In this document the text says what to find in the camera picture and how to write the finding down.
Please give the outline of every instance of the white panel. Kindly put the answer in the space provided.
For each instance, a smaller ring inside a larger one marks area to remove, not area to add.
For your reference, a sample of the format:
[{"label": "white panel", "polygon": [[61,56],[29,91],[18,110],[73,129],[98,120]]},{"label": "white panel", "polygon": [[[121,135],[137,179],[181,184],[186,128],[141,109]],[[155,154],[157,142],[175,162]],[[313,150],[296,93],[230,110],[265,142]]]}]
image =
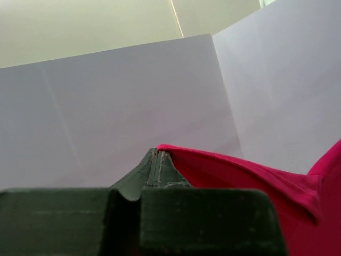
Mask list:
[{"label": "white panel", "polygon": [[214,36],[246,159],[306,173],[341,138],[340,13],[279,0]]},{"label": "white panel", "polygon": [[212,37],[0,69],[0,188],[109,186],[160,143],[241,156]]}]

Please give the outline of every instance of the red cloth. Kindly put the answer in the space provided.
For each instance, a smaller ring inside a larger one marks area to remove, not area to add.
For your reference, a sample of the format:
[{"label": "red cloth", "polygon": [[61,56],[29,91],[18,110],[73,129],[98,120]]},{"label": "red cloth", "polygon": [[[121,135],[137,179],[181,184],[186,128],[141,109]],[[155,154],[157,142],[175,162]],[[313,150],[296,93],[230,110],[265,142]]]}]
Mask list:
[{"label": "red cloth", "polygon": [[273,202],[291,256],[341,255],[341,140],[307,175],[195,149],[160,145],[199,188],[256,188]]}]

